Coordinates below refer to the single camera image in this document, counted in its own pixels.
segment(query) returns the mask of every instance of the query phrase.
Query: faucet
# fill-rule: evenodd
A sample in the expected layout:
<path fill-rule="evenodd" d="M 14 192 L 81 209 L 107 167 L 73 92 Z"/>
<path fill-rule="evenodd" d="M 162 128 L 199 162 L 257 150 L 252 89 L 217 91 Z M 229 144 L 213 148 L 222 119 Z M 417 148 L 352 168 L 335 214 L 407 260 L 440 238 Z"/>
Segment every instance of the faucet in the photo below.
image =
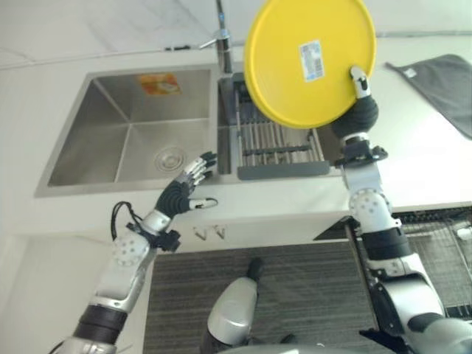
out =
<path fill-rule="evenodd" d="M 226 28 L 226 19 L 223 11 L 221 0 L 216 0 L 216 8 L 218 11 L 218 23 L 220 29 L 216 31 L 211 41 L 202 44 L 199 48 L 207 48 L 216 44 L 216 51 L 218 53 L 218 63 L 220 64 L 221 74 L 230 76 L 233 74 L 233 59 L 231 53 L 231 35 Z"/>

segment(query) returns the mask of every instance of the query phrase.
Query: sticker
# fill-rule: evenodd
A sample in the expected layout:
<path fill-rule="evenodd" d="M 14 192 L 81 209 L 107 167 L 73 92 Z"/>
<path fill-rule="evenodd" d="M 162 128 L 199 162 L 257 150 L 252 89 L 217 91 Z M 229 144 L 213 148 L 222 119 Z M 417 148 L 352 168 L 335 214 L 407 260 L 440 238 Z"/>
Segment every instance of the sticker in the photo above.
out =
<path fill-rule="evenodd" d="M 403 72 L 407 78 L 411 79 L 412 77 L 415 77 L 417 75 L 416 71 L 413 68 L 410 68 L 408 70 L 405 70 Z"/>
<path fill-rule="evenodd" d="M 176 77 L 171 73 L 140 75 L 139 82 L 147 94 L 181 94 Z"/>
<path fill-rule="evenodd" d="M 322 46 L 318 40 L 300 46 L 302 68 L 305 82 L 321 79 L 325 76 Z"/>

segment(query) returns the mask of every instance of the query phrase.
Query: dish rack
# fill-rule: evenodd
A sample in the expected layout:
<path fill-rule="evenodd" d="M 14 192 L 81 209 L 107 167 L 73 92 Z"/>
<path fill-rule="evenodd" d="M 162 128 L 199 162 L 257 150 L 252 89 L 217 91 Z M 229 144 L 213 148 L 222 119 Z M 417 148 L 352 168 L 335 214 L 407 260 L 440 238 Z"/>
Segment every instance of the dish rack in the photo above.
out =
<path fill-rule="evenodd" d="M 252 102 L 244 82 L 235 83 L 235 119 L 241 180 L 326 175 L 316 129 L 293 129 L 269 120 Z"/>

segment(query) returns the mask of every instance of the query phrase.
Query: dish towel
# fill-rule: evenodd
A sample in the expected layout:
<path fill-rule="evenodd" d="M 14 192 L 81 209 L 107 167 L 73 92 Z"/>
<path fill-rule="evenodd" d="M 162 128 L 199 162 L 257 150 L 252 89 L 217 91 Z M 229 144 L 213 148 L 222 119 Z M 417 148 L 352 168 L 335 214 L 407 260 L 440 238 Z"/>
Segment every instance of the dish towel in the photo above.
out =
<path fill-rule="evenodd" d="M 407 66 L 386 66 L 404 77 L 451 124 L 472 139 L 472 65 L 458 55 L 442 55 Z"/>

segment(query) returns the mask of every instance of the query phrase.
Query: cable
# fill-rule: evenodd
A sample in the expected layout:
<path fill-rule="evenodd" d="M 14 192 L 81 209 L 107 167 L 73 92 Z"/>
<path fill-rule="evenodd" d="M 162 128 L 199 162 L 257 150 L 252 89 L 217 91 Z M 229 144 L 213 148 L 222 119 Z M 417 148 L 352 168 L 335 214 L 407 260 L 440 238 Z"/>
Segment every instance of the cable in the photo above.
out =
<path fill-rule="evenodd" d="M 128 208 L 128 212 L 130 213 L 130 216 L 133 219 L 133 221 L 136 223 L 136 225 L 139 225 L 140 222 L 142 221 L 142 218 L 134 212 L 133 207 L 131 206 L 130 202 L 119 201 L 118 203 L 116 203 L 115 206 L 113 207 L 113 210 L 111 211 L 111 220 L 110 220 L 111 239 L 113 241 L 115 241 L 117 238 L 118 211 L 121 209 L 123 205 L 125 205 Z"/>
<path fill-rule="evenodd" d="M 64 344 L 64 341 L 62 341 L 61 343 L 57 343 L 57 344 L 55 345 L 55 347 L 52 348 L 51 351 L 50 351 L 48 354 L 54 354 L 54 353 L 56 353 L 56 350 L 58 350 L 58 349 L 62 346 L 62 344 Z"/>

